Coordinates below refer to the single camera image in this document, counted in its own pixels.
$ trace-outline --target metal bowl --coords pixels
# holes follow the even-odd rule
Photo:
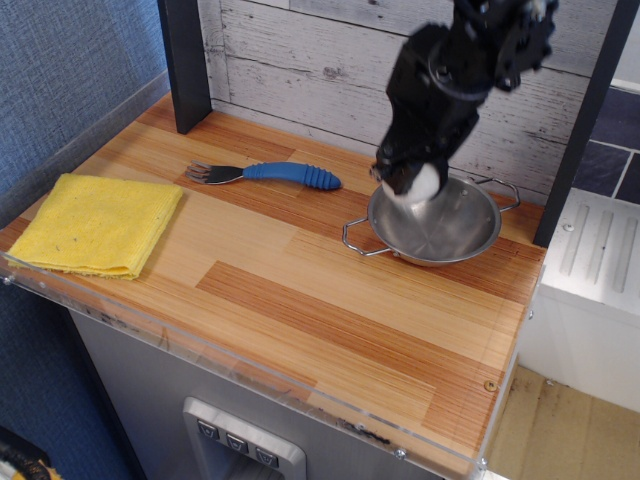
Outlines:
[[[491,196],[478,186],[491,181],[511,188],[515,203],[498,208]],[[390,251],[417,265],[448,265],[468,260],[489,248],[500,233],[501,212],[518,205],[518,189],[495,178],[476,182],[449,177],[435,199],[409,205],[393,202],[378,188],[369,201],[367,217],[345,224],[342,240],[364,256]],[[349,242],[349,228],[367,220],[388,248],[367,252]]]

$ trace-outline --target white wood panel backsplash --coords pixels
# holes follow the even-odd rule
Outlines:
[[[215,109],[373,155],[407,33],[449,24],[448,0],[199,0]],[[494,91],[452,159],[545,203],[615,0],[561,0],[554,55],[513,94]]]

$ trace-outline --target wooden floor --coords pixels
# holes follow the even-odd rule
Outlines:
[[[509,480],[637,480],[640,413],[518,367],[487,457]]]

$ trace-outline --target black post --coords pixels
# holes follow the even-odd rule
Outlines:
[[[578,118],[573,126],[562,163],[558,168],[551,194],[533,240],[536,245],[548,247],[551,243],[551,238],[573,185],[573,179],[580,166],[582,155],[627,42],[639,4],[640,0],[619,0],[613,12],[598,61],[582,101],[582,107],[580,107]]]
[[[211,112],[197,0],[158,0],[171,95],[179,133]]]

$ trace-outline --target button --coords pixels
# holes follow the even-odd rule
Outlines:
[[[205,437],[211,438],[212,440],[218,440],[220,435],[218,435],[218,429],[213,425],[209,425],[208,423],[204,423],[202,420],[198,420],[198,430]]]
[[[264,463],[271,468],[278,468],[278,457],[276,457],[273,453],[269,453],[266,450],[257,447],[256,457],[258,458],[258,461],[260,463]]]
[[[244,440],[227,433],[227,445],[239,453],[249,453],[249,446]]]

